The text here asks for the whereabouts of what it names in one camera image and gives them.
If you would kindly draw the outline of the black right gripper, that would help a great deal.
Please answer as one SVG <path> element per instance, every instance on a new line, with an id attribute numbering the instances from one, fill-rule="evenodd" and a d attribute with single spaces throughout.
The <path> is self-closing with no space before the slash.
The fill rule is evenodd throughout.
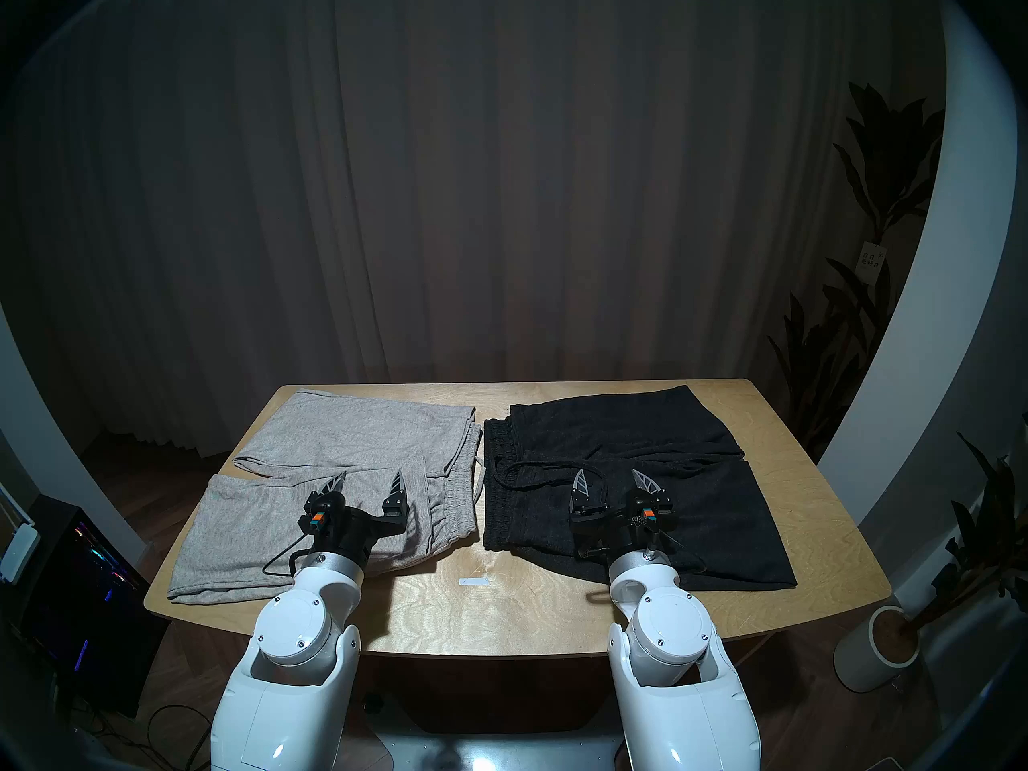
<path id="1" fill-rule="evenodd" d="M 641 471 L 632 469 L 632 475 L 642 492 L 628 492 L 618 507 L 590 498 L 584 469 L 573 476 L 570 527 L 578 558 L 614 561 L 632 551 L 652 558 L 662 549 L 660 536 L 673 523 L 671 495 L 661 492 L 661 486 Z"/>

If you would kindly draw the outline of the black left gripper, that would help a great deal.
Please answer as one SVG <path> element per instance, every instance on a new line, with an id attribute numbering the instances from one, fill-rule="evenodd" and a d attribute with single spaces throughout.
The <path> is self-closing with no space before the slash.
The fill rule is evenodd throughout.
<path id="1" fill-rule="evenodd" d="M 382 503 L 382 516 L 347 506 L 342 494 L 346 477 L 347 471 L 340 471 L 304 503 L 299 527 L 305 536 L 313 537 L 313 547 L 305 552 L 303 567 L 335 554 L 365 571 L 378 540 L 406 531 L 409 511 L 402 470 L 397 470 Z"/>

